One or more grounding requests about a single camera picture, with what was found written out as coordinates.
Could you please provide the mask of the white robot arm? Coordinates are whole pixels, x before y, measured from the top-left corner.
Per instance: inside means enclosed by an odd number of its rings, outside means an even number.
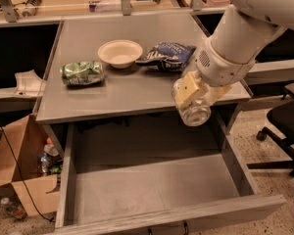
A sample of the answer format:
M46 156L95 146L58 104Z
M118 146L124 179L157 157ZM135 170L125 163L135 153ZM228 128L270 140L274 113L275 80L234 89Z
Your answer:
M245 77L257 55L286 29L294 30L294 0L230 0L214 33L200 42L196 70L180 81L176 106Z

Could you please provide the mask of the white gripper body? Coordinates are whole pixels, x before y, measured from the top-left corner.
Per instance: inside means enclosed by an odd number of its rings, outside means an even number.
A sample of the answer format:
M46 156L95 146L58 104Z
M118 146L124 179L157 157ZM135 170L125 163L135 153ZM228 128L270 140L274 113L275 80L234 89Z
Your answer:
M211 38L201 44L195 63L202 79L213 87L227 86L242 80L255 65L255 61L245 64L228 61L214 49Z

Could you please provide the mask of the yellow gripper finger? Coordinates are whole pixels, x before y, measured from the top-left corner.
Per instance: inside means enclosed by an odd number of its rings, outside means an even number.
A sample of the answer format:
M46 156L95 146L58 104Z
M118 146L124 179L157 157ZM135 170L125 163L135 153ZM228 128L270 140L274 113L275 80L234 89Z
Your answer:
M224 96L230 89L231 89L231 85L221 86L221 87L210 87L207 94L205 95L206 101L209 104L214 104L222 96Z
M189 71L174 84L174 100L179 109L188 107L192 101L208 92L207 85L197 71Z

